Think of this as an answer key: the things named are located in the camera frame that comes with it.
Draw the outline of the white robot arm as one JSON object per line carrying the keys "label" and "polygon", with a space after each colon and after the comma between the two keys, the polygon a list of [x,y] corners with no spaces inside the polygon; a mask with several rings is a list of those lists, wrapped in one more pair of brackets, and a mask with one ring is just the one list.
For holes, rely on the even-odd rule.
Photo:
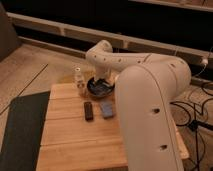
{"label": "white robot arm", "polygon": [[102,40],[86,52],[95,78],[118,72],[115,105],[129,171],[184,171],[170,102],[191,82],[183,59],[157,53],[115,53]]}

